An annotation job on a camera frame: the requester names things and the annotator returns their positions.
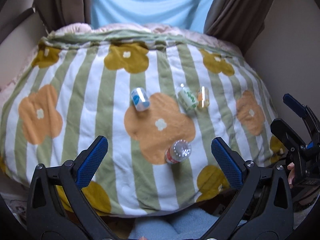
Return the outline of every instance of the screw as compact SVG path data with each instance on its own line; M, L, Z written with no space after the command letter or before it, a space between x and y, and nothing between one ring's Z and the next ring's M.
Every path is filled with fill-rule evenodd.
M282 165L278 164L276 167L277 167L278 170L283 171L283 166Z
M254 162L253 161L246 161L245 164L250 168L252 168L254 166Z
M36 166L36 169L37 170L41 170L43 168L43 164L42 163L39 163L37 166Z
M64 165L67 166L67 167L71 166L72 164L73 164L72 160L67 160L67 161L64 162Z

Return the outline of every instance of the brown curtain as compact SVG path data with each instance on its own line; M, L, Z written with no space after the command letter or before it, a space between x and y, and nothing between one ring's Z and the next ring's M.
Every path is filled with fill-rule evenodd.
M214 0L204 24L204 33L237 45L242 53L264 28L273 0Z
M92 0L34 0L48 31L57 30L72 23L91 23Z

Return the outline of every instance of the floral pattern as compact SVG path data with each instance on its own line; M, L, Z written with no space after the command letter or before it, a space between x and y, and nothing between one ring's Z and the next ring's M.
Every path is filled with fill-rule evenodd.
M264 113L254 94L246 90L236 102L237 118L255 136L261 134L265 121Z
M31 144L41 144L46 136L57 137L62 129L62 117L56 110L58 95L52 85L43 86L37 93L22 99L19 116L22 131Z
M279 161L282 155L285 154L286 148L282 144L282 142L276 137L276 136L271 136L270 139L270 149L273 152L272 157L270 158L271 163L275 163Z
M58 62L61 49L46 46L44 43L40 43L38 48L38 54L31 63L32 67L46 68Z
M132 105L124 116L130 137L140 142L144 158L152 164L164 164L165 151L177 140L192 141L196 136L193 120L180 112L174 99L155 93L150 97L150 108L137 112Z
M211 72L219 74L222 72L226 76L232 76L235 74L235 70L232 65L226 62L220 54L208 52L204 49L199 49L203 57L204 66Z
M197 202L212 199L230 187L222 170L213 165L207 165L201 170L197 178L197 186L202 193Z
M63 188L61 186L57 186L57 191L62 200L63 207L68 211L72 211ZM82 188L81 191L98 215L103 216L111 213L110 198L98 183L91 181L88 187Z
M113 43L104 58L104 65L109 70L124 68L131 74L144 72L149 66L148 52L144 43Z

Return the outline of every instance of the striped blanket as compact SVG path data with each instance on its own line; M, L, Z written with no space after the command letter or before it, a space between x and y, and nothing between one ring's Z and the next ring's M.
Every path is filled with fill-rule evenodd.
M193 92L207 87L209 107L184 112L176 94L182 83ZM145 112L132 105L136 87L150 99ZM211 154L215 137L245 160L269 165L275 116L261 79L230 51L139 31L52 33L3 107L0 152L5 172L29 185L38 163L74 160L103 135L108 153L83 188L93 208L99 215L162 215L229 187ZM165 163L164 152L179 139L190 142L190 158Z

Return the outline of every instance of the small plastic bottle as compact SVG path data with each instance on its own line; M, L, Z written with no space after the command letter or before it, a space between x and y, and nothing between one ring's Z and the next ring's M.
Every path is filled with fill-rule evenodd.
M175 164L186 160L190 154L191 145L186 140L179 140L166 150L164 159L169 164Z
M176 89L178 94L178 100L184 107L186 111L195 109L198 105L198 100L196 96L192 93L190 88L181 84L179 88Z
M199 101L198 108L203 109L209 106L210 104L209 90L206 87L201 87L199 89L197 98Z
M131 98L137 111L141 112L150 107L150 101L143 88L135 88L131 92Z

